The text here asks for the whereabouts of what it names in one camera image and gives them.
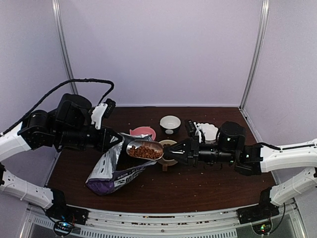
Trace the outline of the purple pet food bag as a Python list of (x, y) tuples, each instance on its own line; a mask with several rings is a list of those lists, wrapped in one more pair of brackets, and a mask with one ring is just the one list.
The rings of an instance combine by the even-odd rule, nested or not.
[(122, 142), (101, 156), (85, 182), (86, 187), (97, 195), (114, 193), (135, 179), (147, 167), (155, 164), (155, 162), (132, 158), (126, 153), (128, 143), (137, 139), (152, 141), (149, 135), (131, 136), (126, 133), (120, 135), (123, 137)]

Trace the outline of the metal food scoop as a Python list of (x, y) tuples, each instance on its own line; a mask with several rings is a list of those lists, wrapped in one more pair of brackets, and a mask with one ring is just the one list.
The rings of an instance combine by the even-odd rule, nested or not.
[(149, 161), (157, 161), (163, 157), (163, 149), (171, 144), (160, 144), (155, 141), (134, 140), (127, 145), (128, 156)]

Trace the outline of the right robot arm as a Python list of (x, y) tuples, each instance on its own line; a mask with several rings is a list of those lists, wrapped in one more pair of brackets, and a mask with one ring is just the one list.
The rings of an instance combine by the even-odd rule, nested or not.
[(261, 175), (275, 170), (304, 168), (286, 182), (261, 192), (254, 215), (264, 219), (287, 200), (317, 184), (317, 141), (274, 146), (264, 142), (245, 145), (246, 130), (241, 125), (226, 121), (216, 133), (214, 143), (206, 143), (203, 134), (196, 135), (197, 127), (191, 120), (185, 123), (189, 138), (166, 146), (164, 154), (179, 163), (195, 167), (199, 162), (209, 165), (233, 165), (234, 171), (244, 176)]

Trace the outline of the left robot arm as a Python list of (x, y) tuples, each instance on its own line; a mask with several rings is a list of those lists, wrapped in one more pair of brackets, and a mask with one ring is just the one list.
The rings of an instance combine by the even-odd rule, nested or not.
[[(120, 134), (102, 126), (102, 120), (114, 107), (115, 102), (111, 99), (93, 108), (83, 96), (66, 93), (55, 110), (33, 111), (0, 137), (0, 160), (41, 147), (78, 151), (93, 148), (105, 153), (122, 141)], [(60, 220), (71, 216), (62, 191), (23, 180), (4, 165), (0, 167), (0, 190), (44, 209), (51, 208)]]

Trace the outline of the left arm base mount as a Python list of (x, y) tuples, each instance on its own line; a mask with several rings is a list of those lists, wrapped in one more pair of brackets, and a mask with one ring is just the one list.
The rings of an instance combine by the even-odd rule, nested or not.
[(45, 210), (45, 215), (53, 222), (53, 231), (59, 237), (71, 234), (75, 225), (85, 225), (89, 211), (66, 204), (65, 195), (58, 189), (50, 188), (53, 194), (52, 206)]

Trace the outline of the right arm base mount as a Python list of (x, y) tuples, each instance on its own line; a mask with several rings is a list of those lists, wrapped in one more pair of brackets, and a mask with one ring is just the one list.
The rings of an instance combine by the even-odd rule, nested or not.
[(267, 236), (273, 230), (272, 217), (279, 215), (279, 207), (271, 203), (272, 187), (263, 190), (257, 205), (237, 209), (240, 225), (253, 223), (253, 231), (260, 236)]

